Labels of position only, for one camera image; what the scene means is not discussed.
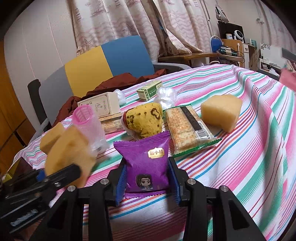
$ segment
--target cracker package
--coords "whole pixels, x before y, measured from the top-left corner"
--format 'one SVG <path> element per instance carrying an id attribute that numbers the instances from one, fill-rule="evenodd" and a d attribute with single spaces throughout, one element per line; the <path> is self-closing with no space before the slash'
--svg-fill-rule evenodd
<path id="1" fill-rule="evenodd" d="M 213 145 L 216 139 L 191 105 L 176 106 L 164 111 L 173 139 L 174 157 Z"/>
<path id="2" fill-rule="evenodd" d="M 126 159 L 125 198 L 166 193 L 170 133 L 161 132 L 140 141 L 117 141 L 114 148 Z"/>

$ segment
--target gold label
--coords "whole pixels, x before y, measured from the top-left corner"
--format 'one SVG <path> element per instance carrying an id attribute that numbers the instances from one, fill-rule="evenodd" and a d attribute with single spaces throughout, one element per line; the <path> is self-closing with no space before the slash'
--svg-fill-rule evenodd
<path id="1" fill-rule="evenodd" d="M 165 151 L 161 147 L 154 148 L 148 151 L 148 157 L 150 157 L 151 159 L 163 157 L 164 154 L 165 154 Z"/>

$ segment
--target white box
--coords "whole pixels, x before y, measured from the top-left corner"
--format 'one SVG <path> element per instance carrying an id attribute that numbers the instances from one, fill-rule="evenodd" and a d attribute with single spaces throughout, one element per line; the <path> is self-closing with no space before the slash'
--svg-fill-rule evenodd
<path id="1" fill-rule="evenodd" d="M 90 104 L 98 117 L 120 113 L 117 93 L 106 92 L 78 102 L 78 106 Z"/>

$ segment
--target clear plastic bag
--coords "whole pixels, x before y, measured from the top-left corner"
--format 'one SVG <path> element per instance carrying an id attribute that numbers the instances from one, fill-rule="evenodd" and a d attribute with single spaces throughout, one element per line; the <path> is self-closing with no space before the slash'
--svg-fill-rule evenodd
<path id="1" fill-rule="evenodd" d="M 125 105 L 126 104 L 126 96 L 124 95 L 124 93 L 119 89 L 116 89 L 113 92 L 117 93 L 119 106 Z"/>
<path id="2" fill-rule="evenodd" d="M 174 157 L 198 151 L 221 140 L 213 136 L 191 105 L 167 109 L 165 116 L 175 147 Z"/>
<path id="3" fill-rule="evenodd" d="M 157 96 L 154 98 L 155 103 L 159 103 L 163 110 L 174 107 L 177 93 L 173 88 L 160 87 L 157 90 Z"/>

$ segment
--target purple snack package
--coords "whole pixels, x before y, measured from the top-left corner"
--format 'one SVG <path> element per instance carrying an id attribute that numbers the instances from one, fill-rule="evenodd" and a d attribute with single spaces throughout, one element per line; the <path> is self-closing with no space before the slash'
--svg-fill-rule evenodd
<path id="1" fill-rule="evenodd" d="M 169 131 L 139 141 L 114 142 L 114 148 L 126 159 L 125 197 L 145 197 L 166 193 Z"/>

